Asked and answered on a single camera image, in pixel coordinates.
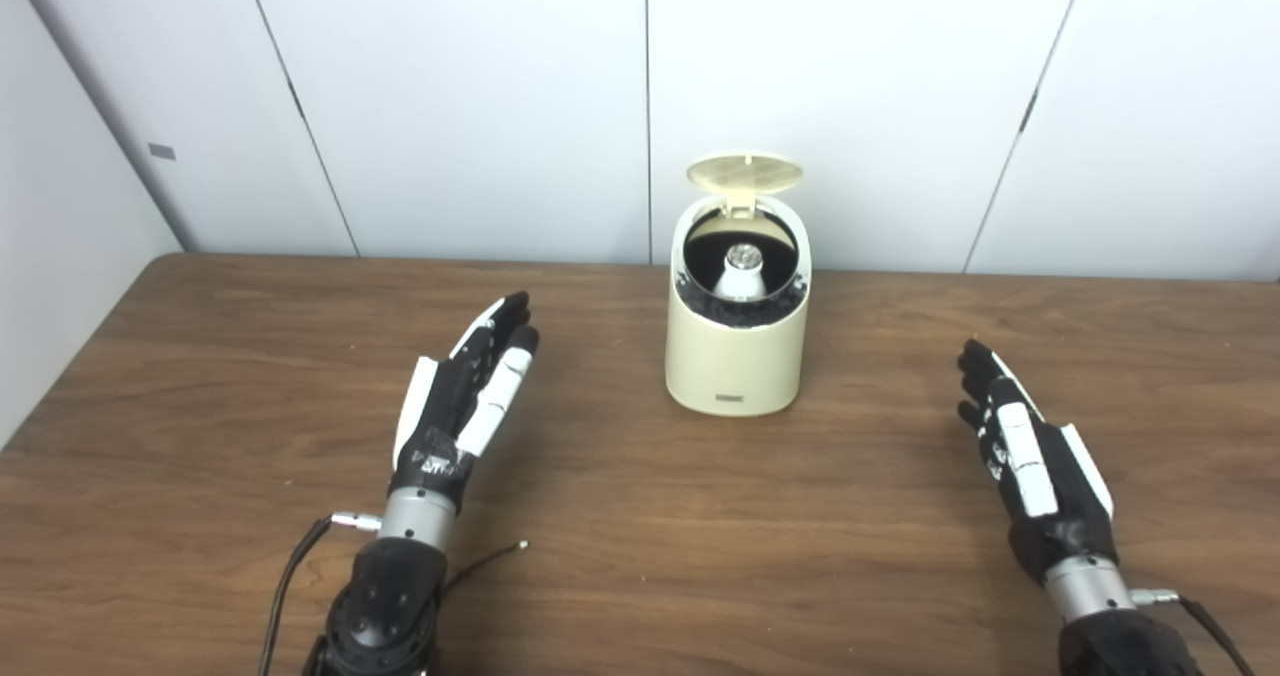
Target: robotic hand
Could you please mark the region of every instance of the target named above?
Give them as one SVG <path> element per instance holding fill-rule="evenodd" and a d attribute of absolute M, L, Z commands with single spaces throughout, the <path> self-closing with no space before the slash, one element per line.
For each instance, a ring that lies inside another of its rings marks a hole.
<path fill-rule="evenodd" d="M 449 531 L 471 470 L 534 360 L 538 332 L 527 325 L 529 318 L 529 294 L 508 296 L 481 312 L 445 361 L 419 358 L 396 430 L 385 512 L 381 517 L 334 513 L 316 521 L 276 592 L 260 675 L 270 663 L 293 568 L 330 524 L 376 531 L 376 538 L 356 554 L 351 581 L 329 609 L 305 676 L 435 671 Z"/>
<path fill-rule="evenodd" d="M 1138 612 L 1139 604 L 1180 597 L 1166 590 L 1130 592 L 1120 577 L 1111 494 L 1080 434 L 1071 425 L 1044 421 L 1005 361 L 986 344 L 965 343 L 960 370 L 961 385 L 973 398 L 960 403 L 960 417 L 977 433 L 978 451 L 998 483 L 1012 520 L 1014 557 L 1048 592 L 1065 622 L 1059 639 L 1061 673 L 1198 673 L 1181 636 Z"/>

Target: wood grain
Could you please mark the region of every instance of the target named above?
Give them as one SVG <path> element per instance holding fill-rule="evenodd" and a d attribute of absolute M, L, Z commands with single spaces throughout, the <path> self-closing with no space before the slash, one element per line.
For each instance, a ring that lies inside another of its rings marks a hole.
<path fill-rule="evenodd" d="M 717 420 L 663 388 L 663 279 L 156 261 L 0 455 L 0 672 L 252 672 L 310 521 L 380 511 L 417 353 L 521 288 L 541 348 L 451 557 L 534 545 L 447 606 L 449 673 L 1056 673 L 1056 620 L 954 416 L 973 334 L 1080 428 L 1130 585 L 1202 599 L 1280 670 L 1280 288 L 823 271 L 799 401 Z M 362 543 L 334 533 L 298 571 L 275 673 Z"/>

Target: black wire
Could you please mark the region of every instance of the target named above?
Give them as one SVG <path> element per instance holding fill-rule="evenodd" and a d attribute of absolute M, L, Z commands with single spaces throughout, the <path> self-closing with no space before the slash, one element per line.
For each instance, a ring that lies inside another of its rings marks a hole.
<path fill-rule="evenodd" d="M 298 542 L 298 545 L 293 548 L 293 553 L 289 554 L 289 562 L 284 565 L 284 574 L 280 574 L 280 585 L 275 588 L 275 599 L 271 600 L 271 616 L 266 621 L 266 643 L 262 644 L 262 658 L 257 663 L 257 676 L 266 676 L 266 672 L 271 668 L 271 652 L 275 650 L 275 635 L 280 630 L 280 612 L 284 611 L 284 593 L 289 590 L 289 580 L 293 579 L 293 572 L 302 563 L 302 558 L 307 557 L 311 547 L 316 545 L 320 536 L 329 530 L 329 516 L 312 524 L 311 529 L 302 536 L 302 540 Z"/>
<path fill-rule="evenodd" d="M 1242 656 L 1240 652 L 1235 648 L 1235 644 L 1231 643 L 1231 639 L 1229 635 L 1226 635 L 1226 631 L 1224 631 L 1222 627 L 1219 626 L 1217 621 L 1213 621 L 1213 617 L 1208 615 L 1207 608 L 1201 606 L 1199 602 L 1194 602 L 1193 599 L 1189 599 L 1187 597 L 1179 597 L 1178 603 L 1183 604 L 1183 608 L 1187 609 L 1187 613 L 1189 613 L 1192 618 L 1194 618 L 1201 626 L 1203 626 L 1204 630 L 1208 631 L 1210 636 L 1213 636 L 1213 640 L 1217 641 L 1217 645 L 1220 645 L 1222 650 L 1226 652 L 1226 656 L 1231 657 L 1231 661 L 1235 662 L 1235 667 L 1240 670 L 1240 673 L 1243 673 L 1244 676 L 1253 676 L 1253 670 L 1249 668 L 1249 664 L 1244 662 L 1244 656 Z"/>
<path fill-rule="evenodd" d="M 495 561 L 498 558 L 502 558 L 503 556 L 507 556 L 508 553 L 516 553 L 517 551 L 525 549 L 525 548 L 529 548 L 529 542 L 516 542 L 516 543 L 511 544 L 509 547 L 500 548 L 500 549 L 490 553 L 489 556 L 485 556 L 484 558 L 476 558 L 476 561 L 472 561 L 465 568 L 462 568 L 461 571 L 458 571 L 457 574 L 454 574 L 452 579 L 449 579 L 448 581 L 445 581 L 444 589 L 440 592 L 440 600 L 444 600 L 445 598 L 448 598 L 449 592 L 452 592 L 453 588 L 458 585 L 458 581 L 466 579 L 467 576 L 471 576 L 472 574 L 475 574 L 476 571 L 479 571 L 485 565 L 488 565 L 488 563 L 490 563 L 490 562 L 493 562 L 493 561 Z"/>

